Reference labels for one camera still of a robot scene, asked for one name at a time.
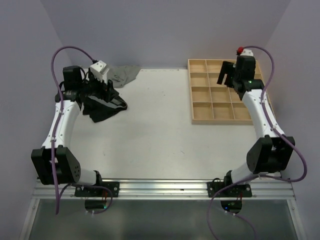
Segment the black striped underwear grey waistband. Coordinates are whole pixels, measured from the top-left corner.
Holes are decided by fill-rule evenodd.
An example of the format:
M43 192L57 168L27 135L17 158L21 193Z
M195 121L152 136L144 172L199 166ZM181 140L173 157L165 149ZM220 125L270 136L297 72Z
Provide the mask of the black striped underwear grey waistband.
M107 120L128 109L128 104L120 97L120 93L117 90L115 90L115 98L111 102L106 102L106 100L95 96L89 96L84 99L83 106L82 114L89 116L94 123Z

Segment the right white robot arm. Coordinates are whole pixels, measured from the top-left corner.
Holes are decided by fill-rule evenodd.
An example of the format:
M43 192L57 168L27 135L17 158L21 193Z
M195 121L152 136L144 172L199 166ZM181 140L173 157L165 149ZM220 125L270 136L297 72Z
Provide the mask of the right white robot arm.
M223 61L217 83L234 89L247 108L257 137L246 154L246 162L227 172L223 192L235 196L241 185L258 174L277 173L286 169L293 152L295 140L286 136L278 126L268 103L265 85L255 78L256 60L253 56L239 55L236 62Z

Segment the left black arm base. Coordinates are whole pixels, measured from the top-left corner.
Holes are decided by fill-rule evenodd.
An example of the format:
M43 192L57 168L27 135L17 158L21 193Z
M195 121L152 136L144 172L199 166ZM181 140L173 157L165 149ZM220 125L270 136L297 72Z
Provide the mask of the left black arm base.
M104 181L101 175L98 174L94 185L75 185L74 195L83 198L117 198L119 191L119 181Z

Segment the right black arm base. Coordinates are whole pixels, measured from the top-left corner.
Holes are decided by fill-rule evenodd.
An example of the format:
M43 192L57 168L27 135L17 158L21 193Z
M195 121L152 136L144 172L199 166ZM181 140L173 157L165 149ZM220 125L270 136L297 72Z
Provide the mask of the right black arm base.
M235 186L230 186L232 184L232 179L230 174L224 176L223 179L214 178L206 183L208 197L212 198L215 193L221 189L225 190L218 193L218 198L235 198L235 197L245 197L250 198L253 196L252 189L249 184L238 184Z

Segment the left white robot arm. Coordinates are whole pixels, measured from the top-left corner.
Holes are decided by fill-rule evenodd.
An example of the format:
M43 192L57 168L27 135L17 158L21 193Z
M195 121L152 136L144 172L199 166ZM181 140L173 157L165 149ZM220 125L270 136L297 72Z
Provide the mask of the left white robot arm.
M75 122L89 100L108 104L119 94L107 80L108 65L99 60L83 73L80 66L62 70L63 82L54 97L55 111L49 133L40 148L31 152L31 160L43 185L61 184L86 186L92 196L103 193L104 184L97 170L81 167L70 149Z

